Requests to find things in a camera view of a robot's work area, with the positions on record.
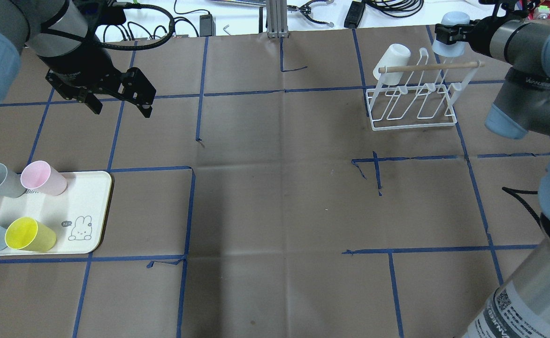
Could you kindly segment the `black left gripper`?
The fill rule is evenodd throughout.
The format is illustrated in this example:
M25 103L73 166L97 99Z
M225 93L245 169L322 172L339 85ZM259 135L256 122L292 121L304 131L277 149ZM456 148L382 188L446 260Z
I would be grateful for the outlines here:
M103 103L97 94L129 102L151 117L156 88L138 67L120 71L106 49L82 44L60 56L39 56L47 67L46 81L65 100L77 100L100 114Z

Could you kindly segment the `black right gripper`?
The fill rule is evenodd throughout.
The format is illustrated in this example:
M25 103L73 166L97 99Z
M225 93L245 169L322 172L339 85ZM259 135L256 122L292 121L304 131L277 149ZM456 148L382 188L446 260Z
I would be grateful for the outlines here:
M453 28L458 28L459 40L468 43L474 52L489 52L492 37L502 25L502 19L490 16Z

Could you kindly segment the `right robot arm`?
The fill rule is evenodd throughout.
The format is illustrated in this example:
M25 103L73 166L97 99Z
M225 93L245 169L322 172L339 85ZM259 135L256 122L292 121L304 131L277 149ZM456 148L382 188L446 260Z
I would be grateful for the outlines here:
M492 63L458 105L481 183L492 257L503 284L460 338L550 338L550 21L524 11L470 19L449 12L435 26L442 62L481 54Z

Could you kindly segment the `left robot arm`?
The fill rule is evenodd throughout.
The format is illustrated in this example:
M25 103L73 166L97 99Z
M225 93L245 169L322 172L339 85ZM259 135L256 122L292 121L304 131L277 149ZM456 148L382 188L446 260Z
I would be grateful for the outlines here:
M101 42L96 29L125 21L125 9L142 9L115 0L0 0L0 104L21 68L21 54L31 48L48 67L46 81L64 100L77 100L99 114L108 95L152 113L155 87L137 67L119 71L108 50L132 46Z

